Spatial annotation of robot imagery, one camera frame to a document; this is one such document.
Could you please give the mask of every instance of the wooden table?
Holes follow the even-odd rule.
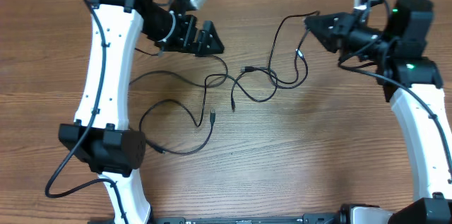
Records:
[[[435,21],[425,55],[441,69],[446,108],[452,114],[452,0],[432,0]],[[320,10],[351,11],[352,0],[208,0],[196,12],[212,20],[226,46],[221,57],[230,74],[244,65],[265,66],[280,21]],[[383,27],[383,8],[371,24]],[[47,199],[44,186],[68,151],[57,138],[71,123],[85,83],[90,51],[90,16],[81,0],[0,0],[0,222],[86,223],[112,217],[102,184],[62,199]],[[282,29],[273,60],[281,78],[294,77],[293,51],[301,20]],[[155,51],[143,36],[138,47]],[[367,203],[398,210],[412,201],[412,176],[400,127],[374,79],[341,71],[337,54],[312,35],[302,47],[308,80],[255,103],[235,93],[231,82],[208,91],[206,108],[217,110],[211,142],[189,157],[147,150],[141,168],[145,195],[156,216],[296,216],[337,211],[342,203]],[[214,59],[167,53],[137,53],[132,77],[170,70],[202,82],[222,73]],[[243,79],[249,92],[267,96],[263,74]],[[203,89],[170,76],[149,76],[132,87],[131,125],[158,100],[175,98],[201,111]],[[181,108],[167,105],[145,120],[147,135],[164,146],[186,150],[200,144],[208,124],[195,129]],[[71,160],[53,192],[94,179],[86,164]]]

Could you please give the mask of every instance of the black bracket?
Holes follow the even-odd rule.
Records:
[[[77,144],[86,130],[79,124],[60,124],[58,138],[69,150]],[[115,131],[91,128],[75,156],[90,166],[92,172],[115,172],[128,177],[141,166],[145,153],[145,135],[138,131]]]
[[[444,199],[443,194],[434,193],[433,199],[419,199],[394,213],[388,224],[449,224],[451,204],[451,201]]]
[[[202,30],[196,28],[195,16],[182,16],[177,22],[181,25],[180,31],[170,38],[155,43],[156,47],[166,52],[181,52],[195,54],[196,57],[206,57],[212,54],[222,54],[225,46],[218,37],[217,30],[212,21],[205,21]]]

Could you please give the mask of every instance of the black joint housing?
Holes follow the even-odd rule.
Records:
[[[97,174],[115,172],[128,177],[143,162],[145,135],[138,131],[115,131],[111,125],[106,129],[91,128],[75,156]],[[80,124],[60,124],[58,138],[72,150],[85,130]]]
[[[451,202],[442,194],[434,194],[433,199],[422,198],[406,208],[394,213],[388,224],[449,224]]]

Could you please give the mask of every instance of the black plastic mount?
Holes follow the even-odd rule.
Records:
[[[452,221],[451,208],[451,200],[435,193],[433,199],[420,199],[394,213],[388,224],[449,224]]]
[[[196,28],[196,21],[195,16],[180,15],[177,19],[178,31],[165,41],[155,42],[155,46],[168,52],[195,54],[196,57],[222,54],[225,46],[221,43],[212,21],[205,21],[202,30]]]
[[[307,213],[290,217],[156,218],[153,224],[334,224],[335,213]]]
[[[86,127],[60,124],[58,138],[69,150],[75,146]],[[90,166],[92,172],[114,172],[128,177],[141,166],[145,153],[145,135],[138,131],[91,128],[75,156]]]

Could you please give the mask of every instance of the white plastic casing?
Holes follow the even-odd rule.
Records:
[[[411,90],[438,115],[450,149],[452,133],[444,108],[443,89],[413,84]],[[432,198],[434,192],[441,192],[446,199],[452,199],[452,185],[448,183],[451,175],[434,121],[421,104],[402,89],[394,93],[391,107],[405,137],[414,183],[414,201],[423,197]]]
[[[116,130],[127,130],[127,93],[136,41],[143,28],[143,18],[132,10],[125,13],[124,7],[100,5],[95,9],[103,27],[107,48],[107,66],[104,85],[93,127],[104,129],[107,124],[114,124]],[[102,46],[99,29],[93,20],[93,39],[91,44],[90,65],[86,78],[85,90],[74,121],[82,121],[87,126],[99,86],[102,67]]]
[[[116,173],[103,172],[99,175],[99,178],[108,178],[116,182],[129,224],[146,224],[148,222],[150,204],[144,196],[139,170],[132,170],[129,177],[122,177],[121,174]],[[114,208],[114,223],[125,223],[124,219],[121,218],[121,211],[119,210],[114,189],[110,187],[110,183],[104,182],[104,184]]]

